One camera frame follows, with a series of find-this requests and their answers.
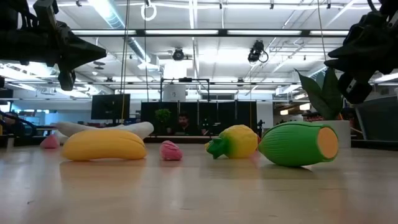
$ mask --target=person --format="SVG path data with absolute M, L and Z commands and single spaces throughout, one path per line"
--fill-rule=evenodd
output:
M 174 129 L 174 133 L 177 135 L 198 135 L 197 128 L 190 124 L 189 115 L 185 112 L 180 113 L 178 116 L 178 125 Z
M 18 114 L 15 112 L 7 112 L 6 114 L 18 118 Z M 25 134 L 25 127 L 20 121 L 4 117 L 4 123 L 3 134 L 15 134 L 19 136 Z

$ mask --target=fluorescent light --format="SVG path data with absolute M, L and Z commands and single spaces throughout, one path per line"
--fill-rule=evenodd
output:
M 114 14 L 109 0 L 88 0 L 88 2 L 104 18 L 110 18 Z
M 280 115 L 288 115 L 288 114 L 289 114 L 288 110 L 280 111 Z
M 303 93 L 303 94 L 295 96 L 294 99 L 299 100 L 299 99 L 306 98 L 306 97 L 308 97 L 308 95 L 306 93 Z
M 300 105 L 300 110 L 306 111 L 306 110 L 309 110 L 309 109 L 311 109 L 311 104 L 310 103 L 306 103 L 304 105 Z
M 79 92 L 79 91 L 75 91 L 75 90 L 65 91 L 65 90 L 62 90 L 61 88 L 57 88 L 57 92 L 67 95 L 67 96 L 76 97 L 76 98 L 88 98 L 88 96 L 86 94 Z
M 348 35 L 348 30 L 312 30 L 310 31 L 310 35 Z
M 25 90 L 36 91 L 36 88 L 34 88 L 34 87 L 32 87 L 32 86 L 29 86 L 29 85 L 25 85 L 25 84 L 18 84 L 18 85 L 15 85 L 15 84 L 10 84 L 10 83 L 9 83 L 8 85 L 14 86 L 14 87 L 18 87 L 18 88 L 23 88 L 23 89 L 25 89 Z
M 153 65 L 153 64 L 147 63 L 147 62 L 143 62 L 143 63 L 139 64 L 138 68 L 140 70 L 148 69 L 148 70 L 158 70 L 159 71 L 159 66 Z
M 35 75 L 34 77 L 55 77 L 55 74 L 51 75 L 53 68 L 48 67 L 45 63 L 29 62 L 29 65 L 9 63 L 9 65 L 17 67 L 21 70 L 25 70 L 28 73 Z
M 393 80 L 393 79 L 396 79 L 396 78 L 398 78 L 398 73 L 393 73 L 393 74 L 390 74 L 390 75 L 384 75 L 384 76 L 376 79 L 374 82 L 375 83 L 386 82 L 386 81 Z
M 217 35 L 218 30 L 145 30 L 148 35 Z
M 380 83 L 379 86 L 398 86 L 398 83 Z
M 296 89 L 298 89 L 300 87 L 301 87 L 301 85 L 290 85 L 285 90 L 283 90 L 283 92 L 281 94 L 290 93 L 291 91 L 296 90 Z
M 228 35 L 300 35 L 301 30 L 228 30 Z
M 125 30 L 72 30 L 75 35 L 126 35 Z M 135 30 L 128 30 L 127 35 L 136 35 Z

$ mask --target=security camera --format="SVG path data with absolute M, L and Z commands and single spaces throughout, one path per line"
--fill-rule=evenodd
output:
M 260 60 L 263 54 L 267 56 L 267 60 Z M 248 61 L 250 63 L 256 63 L 257 61 L 265 63 L 268 61 L 268 54 L 264 50 L 264 43 L 262 43 L 262 40 L 256 40 L 253 47 L 250 49 Z
M 180 48 L 175 49 L 173 53 L 173 60 L 181 61 L 183 59 L 184 59 L 184 52 L 182 52 L 182 49 Z

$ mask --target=green leaf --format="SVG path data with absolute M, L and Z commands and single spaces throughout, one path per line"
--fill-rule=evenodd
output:
M 301 86 L 307 92 L 308 99 L 310 100 L 312 106 L 323 116 L 323 118 L 335 119 L 337 114 L 335 114 L 335 110 L 330 108 L 330 105 L 323 96 L 323 91 L 319 87 L 318 83 L 309 77 L 301 75 L 297 69 L 295 69 L 295 71 L 300 77 Z
M 331 113 L 334 114 L 334 118 L 332 119 L 336 119 L 337 115 L 343 108 L 343 99 L 340 91 L 337 89 L 337 84 L 338 79 L 336 77 L 335 70 L 328 68 L 323 81 L 322 98 L 331 109 Z
M 300 74 L 300 72 L 297 69 L 294 69 L 297 73 L 298 76 L 300 77 L 300 81 L 301 81 L 301 86 L 303 87 L 303 89 L 305 91 L 307 91 L 308 95 L 310 93 L 317 95 L 317 96 L 321 96 L 322 95 L 322 90 L 319 87 L 319 85 L 317 84 L 317 82 L 315 80 L 313 80 L 312 78 L 303 76 Z

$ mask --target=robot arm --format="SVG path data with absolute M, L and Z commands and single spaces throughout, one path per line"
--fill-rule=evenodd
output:
M 344 72 L 339 91 L 350 103 L 362 103 L 372 91 L 368 83 L 379 71 L 390 74 L 398 68 L 398 2 L 383 0 L 380 11 L 374 7 L 353 25 L 343 46 L 329 53 L 325 65 Z
M 61 89 L 70 91 L 76 79 L 74 69 L 106 57 L 106 51 L 80 39 L 66 23 L 55 19 L 56 0 L 38 0 L 33 8 L 37 17 L 29 12 L 26 0 L 0 1 L 0 60 L 57 64 Z M 18 13 L 21 29 L 17 29 Z

